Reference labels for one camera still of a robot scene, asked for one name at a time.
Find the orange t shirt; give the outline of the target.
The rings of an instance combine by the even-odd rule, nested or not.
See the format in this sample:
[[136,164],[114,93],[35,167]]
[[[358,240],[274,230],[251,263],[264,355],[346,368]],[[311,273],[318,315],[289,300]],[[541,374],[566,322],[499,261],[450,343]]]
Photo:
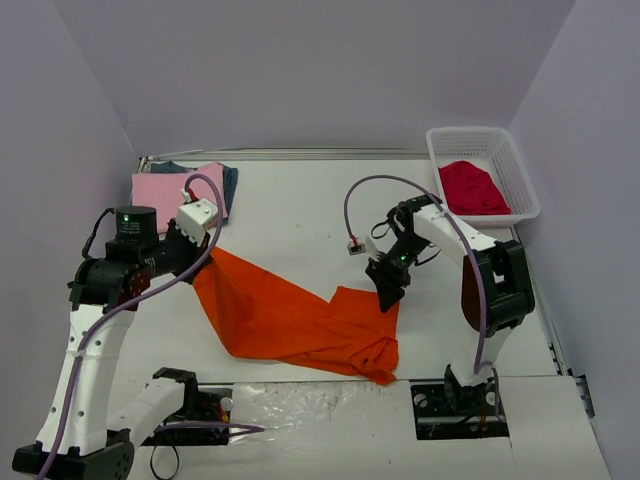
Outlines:
[[395,381],[399,309],[373,292],[336,288],[330,300],[217,248],[194,290],[233,357],[278,361],[379,385]]

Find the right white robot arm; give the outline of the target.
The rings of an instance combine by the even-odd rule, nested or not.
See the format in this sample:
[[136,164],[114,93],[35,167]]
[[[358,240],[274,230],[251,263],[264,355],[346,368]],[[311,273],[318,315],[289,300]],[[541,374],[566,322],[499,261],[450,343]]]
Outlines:
[[382,312],[404,297],[410,268],[427,248],[436,248],[461,268],[460,302],[470,339],[446,367],[443,398],[450,410],[465,413],[479,401],[478,386],[493,377],[507,338],[535,308],[524,247],[478,231],[425,196],[399,203],[383,223],[395,236],[388,250],[378,249],[372,237],[365,240],[365,273]]

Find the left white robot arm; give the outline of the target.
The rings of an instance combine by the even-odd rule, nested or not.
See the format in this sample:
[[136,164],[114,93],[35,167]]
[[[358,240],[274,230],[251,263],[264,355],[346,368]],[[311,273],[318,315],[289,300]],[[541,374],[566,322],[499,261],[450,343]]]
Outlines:
[[63,366],[36,440],[18,448],[12,469],[35,479],[125,479],[136,450],[170,415],[189,418],[201,406],[191,372],[167,370],[124,416],[108,418],[122,344],[153,279],[190,283],[210,261],[220,235],[217,207],[206,199],[180,206],[167,231],[152,207],[114,209],[115,236],[105,255],[88,252],[70,282],[70,329]]

